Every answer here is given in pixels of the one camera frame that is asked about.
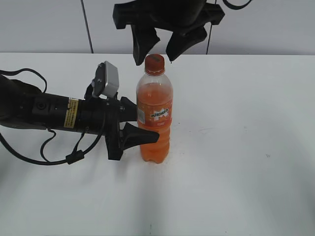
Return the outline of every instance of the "bottle label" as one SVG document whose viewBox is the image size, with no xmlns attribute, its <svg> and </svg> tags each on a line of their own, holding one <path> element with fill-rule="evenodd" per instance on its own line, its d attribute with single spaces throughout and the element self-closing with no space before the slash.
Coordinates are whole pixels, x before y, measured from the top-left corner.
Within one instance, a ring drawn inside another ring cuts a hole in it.
<svg viewBox="0 0 315 236">
<path fill-rule="evenodd" d="M 161 127 L 172 120 L 173 100 L 157 106 L 144 104 L 138 100 L 138 121 L 145 126 Z"/>
<path fill-rule="evenodd" d="M 65 114 L 65 119 L 64 119 L 64 128 L 74 128 L 75 124 L 75 119 L 77 117 L 77 112 L 78 112 L 78 106 L 79 106 L 79 99 L 75 98 L 69 98 L 68 100 L 68 110 Z"/>
</svg>

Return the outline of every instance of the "white tabletop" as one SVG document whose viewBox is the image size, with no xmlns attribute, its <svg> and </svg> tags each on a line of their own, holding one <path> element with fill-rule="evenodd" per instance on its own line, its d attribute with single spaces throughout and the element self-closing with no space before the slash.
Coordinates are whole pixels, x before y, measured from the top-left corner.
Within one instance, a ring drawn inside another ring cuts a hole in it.
<svg viewBox="0 0 315 236">
<path fill-rule="evenodd" d="M 0 69 L 29 67 L 48 93 L 83 98 L 97 65 L 119 68 L 120 96 L 135 101 L 143 66 L 132 55 L 0 54 Z M 170 154 L 144 162 L 139 147 L 107 160 L 102 141 L 73 165 L 25 163 L 0 147 L 2 236 L 315 235 L 315 57 L 180 56 Z M 41 89 L 28 72 L 15 77 Z M 47 131 L 0 127 L 40 160 Z M 80 134 L 57 132 L 50 160 Z M 81 149 L 93 140 L 84 137 Z"/>
</svg>

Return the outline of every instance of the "orange soda bottle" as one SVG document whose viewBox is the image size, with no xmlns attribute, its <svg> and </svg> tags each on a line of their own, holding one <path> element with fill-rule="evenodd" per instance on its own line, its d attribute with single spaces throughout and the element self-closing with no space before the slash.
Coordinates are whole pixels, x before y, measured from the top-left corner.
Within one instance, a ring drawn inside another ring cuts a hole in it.
<svg viewBox="0 0 315 236">
<path fill-rule="evenodd" d="M 162 163 L 169 152 L 173 87 L 164 74 L 164 58 L 151 54 L 145 59 L 146 74 L 137 86 L 138 127 L 159 133 L 154 144 L 140 146 L 145 161 Z"/>
</svg>

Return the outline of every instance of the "orange bottle cap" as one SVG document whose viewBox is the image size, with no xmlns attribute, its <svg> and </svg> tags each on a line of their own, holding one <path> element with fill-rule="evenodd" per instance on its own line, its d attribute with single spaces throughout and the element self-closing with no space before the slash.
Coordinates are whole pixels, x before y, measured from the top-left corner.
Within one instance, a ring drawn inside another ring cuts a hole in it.
<svg viewBox="0 0 315 236">
<path fill-rule="evenodd" d="M 164 57 L 160 54 L 151 54 L 146 57 L 145 70 L 148 75 L 161 75 L 165 72 Z"/>
</svg>

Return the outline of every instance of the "black cable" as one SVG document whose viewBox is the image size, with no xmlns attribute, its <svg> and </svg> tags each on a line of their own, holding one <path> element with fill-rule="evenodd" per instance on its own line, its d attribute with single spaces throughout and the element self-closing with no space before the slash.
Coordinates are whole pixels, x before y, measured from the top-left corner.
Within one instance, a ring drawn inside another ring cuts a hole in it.
<svg viewBox="0 0 315 236">
<path fill-rule="evenodd" d="M 91 151 L 96 146 L 96 144 L 98 143 L 100 138 L 102 137 L 102 135 L 104 133 L 104 129 L 105 129 L 105 122 L 106 122 L 106 114 L 104 112 L 102 127 L 99 130 L 99 133 L 98 133 L 97 137 L 95 138 L 94 142 L 83 152 L 84 155 L 87 154 L 89 151 Z"/>
<path fill-rule="evenodd" d="M 209 30 L 209 38 L 208 38 L 208 44 L 207 44 L 207 51 L 206 51 L 206 55 L 208 54 L 208 51 L 209 51 L 209 45 L 210 45 L 211 32 L 212 32 L 212 24 L 211 24 L 211 26 L 210 26 L 210 30 Z"/>
<path fill-rule="evenodd" d="M 54 135 L 53 135 L 51 138 L 47 139 L 47 140 L 41 145 L 41 147 L 40 147 L 40 155 L 41 155 L 41 157 L 42 157 L 45 161 L 50 162 L 49 160 L 46 159 L 46 157 L 45 157 L 45 155 L 44 155 L 44 148 L 45 148 L 46 144 L 48 144 L 48 142 L 51 141 L 51 140 L 56 136 L 56 132 L 55 132 L 54 130 L 51 130 L 50 128 L 48 128 L 47 130 L 48 130 L 48 132 L 53 133 Z"/>
<path fill-rule="evenodd" d="M 91 50 L 91 53 L 94 53 L 93 46 L 92 46 L 91 35 L 90 35 L 89 24 L 88 24 L 88 19 L 87 19 L 87 15 L 86 15 L 86 13 L 85 13 L 85 6 L 84 6 L 84 3 L 83 3 L 83 0 L 81 0 L 81 6 L 82 6 L 83 17 L 84 17 L 84 21 L 85 21 L 85 27 L 86 27 L 87 33 L 88 33 L 88 39 L 89 39 L 89 44 L 90 44 L 90 50 Z"/>
<path fill-rule="evenodd" d="M 240 9 L 243 9 L 244 7 L 246 7 L 248 4 L 250 4 L 250 2 L 252 0 L 249 0 L 247 3 L 245 3 L 244 5 L 241 5 L 241 6 L 233 5 L 230 2 L 228 2 L 227 0 L 222 0 L 222 1 L 228 8 L 230 8 L 232 10 L 240 10 Z"/>
<path fill-rule="evenodd" d="M 67 163 L 66 160 L 62 160 L 62 161 L 52 161 L 52 162 L 46 162 L 46 161 L 37 161 L 37 160 L 33 160 L 33 159 L 29 159 L 25 156 L 22 156 L 21 154 L 19 154 L 17 151 L 15 151 L 8 143 L 7 141 L 4 139 L 4 137 L 2 136 L 2 134 L 0 133 L 0 142 L 2 143 L 2 145 L 14 156 L 16 156 L 17 158 L 19 158 L 22 161 L 26 161 L 32 164 L 36 164 L 36 165 L 41 165 L 41 166 L 56 166 L 56 165 L 61 165 L 61 164 L 65 164 Z"/>
<path fill-rule="evenodd" d="M 1 75 L 6 75 L 6 76 L 15 76 L 17 74 L 20 74 L 21 72 L 23 71 L 28 71 L 28 72 L 31 72 L 31 73 L 34 73 L 35 75 L 37 75 L 38 77 L 40 77 L 44 83 L 45 83 L 45 89 L 43 91 L 43 93 L 46 92 L 47 90 L 47 81 L 46 79 L 41 75 L 39 74 L 37 71 L 33 70 L 33 69 L 29 69 L 29 68 L 23 68 L 23 69 L 20 69 L 20 70 L 16 70 L 16 71 L 5 71 L 5 70 L 0 70 L 0 74 Z"/>
<path fill-rule="evenodd" d="M 76 145 L 74 146 L 72 153 L 77 152 L 79 143 L 80 143 L 81 140 L 83 139 L 83 137 L 84 137 L 84 135 L 86 134 L 86 132 L 87 132 L 87 129 L 85 129 L 85 130 L 83 131 L 83 133 L 81 134 L 81 137 L 80 137 L 79 141 L 76 143 Z"/>
</svg>

